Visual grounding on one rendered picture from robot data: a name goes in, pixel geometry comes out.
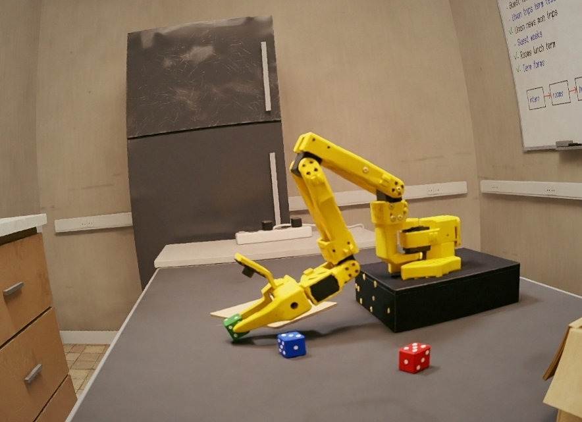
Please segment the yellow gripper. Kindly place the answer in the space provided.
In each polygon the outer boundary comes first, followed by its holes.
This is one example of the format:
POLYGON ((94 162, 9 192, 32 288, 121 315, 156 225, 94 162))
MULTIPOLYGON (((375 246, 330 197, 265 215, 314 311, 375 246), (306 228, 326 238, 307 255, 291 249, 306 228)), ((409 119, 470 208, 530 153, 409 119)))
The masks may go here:
POLYGON ((252 278, 257 273, 269 283, 262 289, 263 298, 239 313, 243 321, 233 328, 234 332, 246 332, 273 323, 292 321, 312 309, 305 290, 299 287, 300 283, 297 284, 288 275, 284 279, 273 280, 272 274, 264 267, 253 261, 250 263, 249 259, 238 253, 235 257, 238 260, 234 260, 244 266, 242 274, 252 278))

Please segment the green die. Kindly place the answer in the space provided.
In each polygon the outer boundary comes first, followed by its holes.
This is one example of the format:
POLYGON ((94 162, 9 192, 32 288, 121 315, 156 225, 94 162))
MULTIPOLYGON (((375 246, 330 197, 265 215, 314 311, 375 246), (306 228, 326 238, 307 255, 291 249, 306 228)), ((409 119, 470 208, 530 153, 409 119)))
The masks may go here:
POLYGON ((231 316, 231 317, 223 320, 223 324, 224 324, 225 328, 227 329, 228 333, 231 335, 231 337, 232 337, 233 340, 237 340, 240 337, 242 337, 242 336, 250 333, 250 331, 239 332, 239 333, 236 333, 236 332, 233 331, 233 328, 237 324, 241 323, 242 321, 243 321, 243 319, 241 318, 241 316, 240 316, 239 313, 237 313, 237 314, 235 314, 235 315, 233 315, 233 316, 231 316))

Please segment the red die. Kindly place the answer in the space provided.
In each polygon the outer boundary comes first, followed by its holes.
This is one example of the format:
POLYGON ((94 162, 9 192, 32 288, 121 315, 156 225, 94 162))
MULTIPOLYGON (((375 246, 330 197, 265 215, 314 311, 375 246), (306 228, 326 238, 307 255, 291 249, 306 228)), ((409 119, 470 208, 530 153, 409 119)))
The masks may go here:
POLYGON ((399 350, 399 370, 416 373, 429 366, 430 346, 413 343, 399 350))

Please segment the blue die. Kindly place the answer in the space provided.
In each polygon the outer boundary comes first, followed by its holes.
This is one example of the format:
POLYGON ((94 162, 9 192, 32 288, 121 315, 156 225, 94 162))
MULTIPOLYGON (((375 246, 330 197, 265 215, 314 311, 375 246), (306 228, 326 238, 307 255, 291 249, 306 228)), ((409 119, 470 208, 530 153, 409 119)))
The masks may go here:
POLYGON ((278 335, 278 348, 286 358, 306 355, 305 337, 298 332, 278 335))

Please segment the beige flat mat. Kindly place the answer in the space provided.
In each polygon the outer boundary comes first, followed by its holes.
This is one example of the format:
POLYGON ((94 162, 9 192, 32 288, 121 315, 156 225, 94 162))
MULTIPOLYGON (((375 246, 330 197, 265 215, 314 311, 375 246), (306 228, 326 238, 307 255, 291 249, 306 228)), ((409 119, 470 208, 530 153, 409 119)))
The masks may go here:
MULTIPOLYGON (((259 300, 252 301, 252 302, 249 302, 249 303, 245 303, 245 304, 242 304, 242 305, 238 305, 238 306, 235 306, 235 307, 231 307, 231 308, 228 308, 228 309, 224 309, 224 310, 221 310, 221 311, 217 311, 217 312, 214 312, 214 313, 210 313, 210 316, 212 316, 212 317, 218 317, 218 318, 221 318, 221 319, 227 319, 227 318, 233 316, 236 313, 240 313, 241 311, 243 311, 246 308, 250 307, 254 303, 258 302, 259 300)), ((309 300, 309 302, 310 302, 310 300, 309 300)), ((269 328, 269 329, 279 329, 281 327, 284 327, 286 325, 295 323, 297 321, 300 321, 302 319, 305 319, 307 317, 310 317, 312 315, 315 315, 317 313, 320 313, 322 311, 325 311, 325 310, 330 309, 330 308, 332 308, 332 307, 334 307, 334 306, 337 305, 337 303, 334 303, 334 302, 323 302, 323 303, 319 304, 318 306, 314 306, 311 302, 310 302, 310 304, 313 306, 312 307, 312 310, 310 310, 309 312, 307 312, 307 313, 301 315, 300 317, 294 319, 293 321, 285 321, 285 322, 273 323, 271 325, 266 325, 264 327, 265 328, 269 328)))

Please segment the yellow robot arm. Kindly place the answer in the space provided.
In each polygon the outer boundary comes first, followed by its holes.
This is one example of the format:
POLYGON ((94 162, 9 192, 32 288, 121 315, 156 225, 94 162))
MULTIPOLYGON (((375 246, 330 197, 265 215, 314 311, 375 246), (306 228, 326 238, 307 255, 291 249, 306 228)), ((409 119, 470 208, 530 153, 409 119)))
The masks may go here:
POLYGON ((300 136, 294 153, 297 157, 290 172, 321 235, 317 244, 328 261, 304 271, 301 278, 299 287, 314 306, 340 293, 360 270, 353 255, 359 250, 320 165, 376 195, 377 200, 370 202, 376 252, 388 263, 390 273, 401 271, 405 280, 441 277, 461 269, 461 259, 454 256, 456 219, 407 219, 408 204, 402 199, 405 186, 401 180, 311 132, 300 136), (405 253, 398 252, 399 230, 405 253))

